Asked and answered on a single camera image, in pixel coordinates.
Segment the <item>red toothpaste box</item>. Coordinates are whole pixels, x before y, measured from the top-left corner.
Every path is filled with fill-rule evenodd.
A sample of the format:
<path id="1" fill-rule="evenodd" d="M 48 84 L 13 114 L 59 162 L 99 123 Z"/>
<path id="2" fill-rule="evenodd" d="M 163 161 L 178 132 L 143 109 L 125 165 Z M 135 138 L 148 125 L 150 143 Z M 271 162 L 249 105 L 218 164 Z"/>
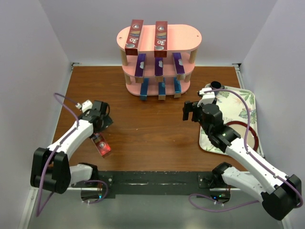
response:
<path id="1" fill-rule="evenodd" d="M 132 20 L 124 47 L 126 55 L 132 55 L 132 56 L 138 55 L 143 22 L 144 20 Z"/>
<path id="2" fill-rule="evenodd" d="M 111 147 L 101 133 L 94 133 L 91 136 L 91 140 L 102 157 L 107 157 L 109 155 Z"/>
<path id="3" fill-rule="evenodd" d="M 154 37 L 154 57 L 166 58 L 167 57 L 167 21 L 157 21 L 155 24 L 155 37 Z"/>

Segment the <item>blue toothpaste box with label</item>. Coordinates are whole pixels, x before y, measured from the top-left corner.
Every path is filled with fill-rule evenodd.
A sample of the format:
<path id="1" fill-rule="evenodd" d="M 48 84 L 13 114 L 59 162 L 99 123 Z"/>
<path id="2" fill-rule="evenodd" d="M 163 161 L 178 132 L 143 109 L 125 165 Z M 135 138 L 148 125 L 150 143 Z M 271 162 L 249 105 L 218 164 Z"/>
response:
<path id="1" fill-rule="evenodd" d="M 140 89 L 140 100 L 141 101 L 147 100 L 148 86 L 149 86 L 149 79 L 144 78 L 143 83 L 141 85 L 141 89 Z"/>

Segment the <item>purple toothpaste box with label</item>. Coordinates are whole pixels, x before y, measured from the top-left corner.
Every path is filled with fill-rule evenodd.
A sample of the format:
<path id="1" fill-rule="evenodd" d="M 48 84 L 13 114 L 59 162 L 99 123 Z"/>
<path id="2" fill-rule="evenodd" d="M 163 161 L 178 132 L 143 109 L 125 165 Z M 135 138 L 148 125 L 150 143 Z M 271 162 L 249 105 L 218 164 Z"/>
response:
<path id="1" fill-rule="evenodd" d="M 154 75 L 157 82 L 163 81 L 163 58 L 156 57 L 155 58 L 155 67 L 154 67 Z"/>

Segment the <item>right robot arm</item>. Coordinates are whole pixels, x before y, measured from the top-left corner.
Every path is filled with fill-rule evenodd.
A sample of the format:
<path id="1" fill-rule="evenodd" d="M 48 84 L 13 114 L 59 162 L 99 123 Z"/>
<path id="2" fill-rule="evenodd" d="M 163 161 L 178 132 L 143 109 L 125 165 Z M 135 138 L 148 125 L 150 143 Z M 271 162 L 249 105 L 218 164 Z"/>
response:
<path id="1" fill-rule="evenodd" d="M 262 204 L 274 219 L 282 220 L 293 209 L 303 205 L 302 182 L 296 175 L 288 176 L 272 166 L 250 148 L 245 139 L 226 125 L 223 114 L 215 102 L 186 101 L 183 106 L 183 120 L 198 122 L 211 144 L 238 161 L 250 172 L 249 175 L 228 163 L 222 163 L 213 170 L 212 181 L 217 187 L 226 184 L 236 187 Z"/>

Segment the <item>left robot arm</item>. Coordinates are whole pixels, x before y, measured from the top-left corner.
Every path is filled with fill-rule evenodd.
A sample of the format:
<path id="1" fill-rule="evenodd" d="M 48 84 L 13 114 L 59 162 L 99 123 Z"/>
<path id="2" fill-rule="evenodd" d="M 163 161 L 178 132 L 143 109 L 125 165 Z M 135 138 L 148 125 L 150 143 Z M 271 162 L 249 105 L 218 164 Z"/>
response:
<path id="1" fill-rule="evenodd" d="M 72 127 L 47 148 L 37 148 L 33 154 L 30 185 L 62 194 L 78 182 L 88 187 L 98 184 L 96 165 L 79 163 L 70 166 L 69 160 L 78 147 L 89 137 L 100 133 L 113 123 L 110 106 L 106 102 L 90 102 L 77 117 Z"/>

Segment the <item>pink three-tier shelf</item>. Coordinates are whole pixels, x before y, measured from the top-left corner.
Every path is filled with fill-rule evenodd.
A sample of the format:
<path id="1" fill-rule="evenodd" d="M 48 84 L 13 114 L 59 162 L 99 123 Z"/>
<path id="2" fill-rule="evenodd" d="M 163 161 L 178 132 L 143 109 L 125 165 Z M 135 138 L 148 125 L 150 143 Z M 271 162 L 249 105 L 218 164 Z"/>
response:
<path id="1" fill-rule="evenodd" d="M 117 44 L 120 47 L 122 69 L 125 76 L 127 90 L 136 96 L 140 96 L 141 83 L 135 82 L 135 67 L 138 55 L 146 54 L 143 78 L 149 79 L 148 96 L 158 97 L 158 82 L 155 79 L 154 67 L 154 37 L 155 26 L 144 25 L 142 28 L 139 53 L 137 56 L 126 55 L 125 43 L 130 27 L 122 29 L 117 35 Z M 163 79 L 165 79 L 166 96 L 174 96 L 173 79 L 176 77 L 173 52 L 180 52 L 185 70 L 185 79 L 181 80 L 182 94 L 190 87 L 190 78 L 195 67 L 195 58 L 198 47 L 201 44 L 202 36 L 200 32 L 185 24 L 169 24 L 167 28 L 167 57 L 163 58 Z"/>

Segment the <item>dark blue mug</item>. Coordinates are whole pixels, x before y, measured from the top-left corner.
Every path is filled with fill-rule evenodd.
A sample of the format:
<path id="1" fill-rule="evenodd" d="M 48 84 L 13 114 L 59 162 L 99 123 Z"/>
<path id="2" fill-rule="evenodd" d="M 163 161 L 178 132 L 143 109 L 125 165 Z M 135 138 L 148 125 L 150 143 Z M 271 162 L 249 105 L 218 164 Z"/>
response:
<path id="1" fill-rule="evenodd" d="M 210 83 L 210 87 L 213 89 L 213 90 L 216 90 L 216 89 L 224 89 L 224 85 L 222 85 L 220 82 L 218 81 L 212 81 Z"/>

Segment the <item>floral serving tray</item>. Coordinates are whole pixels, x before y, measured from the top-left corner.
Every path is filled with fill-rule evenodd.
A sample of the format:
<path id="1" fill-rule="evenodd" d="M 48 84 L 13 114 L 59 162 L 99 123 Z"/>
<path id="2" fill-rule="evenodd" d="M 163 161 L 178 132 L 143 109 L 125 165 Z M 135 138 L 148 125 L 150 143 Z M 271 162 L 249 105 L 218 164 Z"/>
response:
<path id="1" fill-rule="evenodd" d="M 215 97 L 217 99 L 217 105 L 219 106 L 221 112 L 223 113 L 224 123 L 228 123 L 230 121 L 241 121 L 247 124 L 247 110 L 245 105 L 241 101 L 243 99 L 249 109 L 250 112 L 250 126 L 256 131 L 257 130 L 257 114 L 256 114 L 256 105 L 255 105 L 255 95 L 253 92 L 234 88 L 234 87 L 225 87 L 226 90 L 231 90 L 237 93 L 239 96 L 234 95 L 233 93 L 227 91 L 220 91 L 215 93 Z M 257 153 L 264 157 L 262 150 L 258 148 Z"/>

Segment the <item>red rimmed plate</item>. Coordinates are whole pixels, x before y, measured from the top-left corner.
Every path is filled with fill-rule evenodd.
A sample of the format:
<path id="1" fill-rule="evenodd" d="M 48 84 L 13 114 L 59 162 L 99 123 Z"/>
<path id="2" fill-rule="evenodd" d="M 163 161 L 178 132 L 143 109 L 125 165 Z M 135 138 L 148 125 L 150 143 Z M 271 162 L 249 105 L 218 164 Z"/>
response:
<path id="1" fill-rule="evenodd" d="M 227 125 L 239 133 L 242 138 L 244 138 L 247 127 L 246 123 L 241 121 L 230 121 L 227 123 Z M 249 127 L 246 142 L 255 152 L 257 152 L 259 147 L 259 139 L 256 131 L 252 127 Z"/>

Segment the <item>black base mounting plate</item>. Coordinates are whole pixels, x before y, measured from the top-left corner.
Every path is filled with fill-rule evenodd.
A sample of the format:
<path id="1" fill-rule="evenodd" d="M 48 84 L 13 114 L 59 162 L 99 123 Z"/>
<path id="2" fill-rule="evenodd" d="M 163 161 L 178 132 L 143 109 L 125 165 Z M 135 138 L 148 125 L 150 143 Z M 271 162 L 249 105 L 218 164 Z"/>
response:
<path id="1" fill-rule="evenodd" d="M 235 187 L 216 179 L 212 172 L 196 171 L 98 171 L 93 176 L 108 185 L 107 198 L 117 195 L 190 195 L 228 199 Z"/>

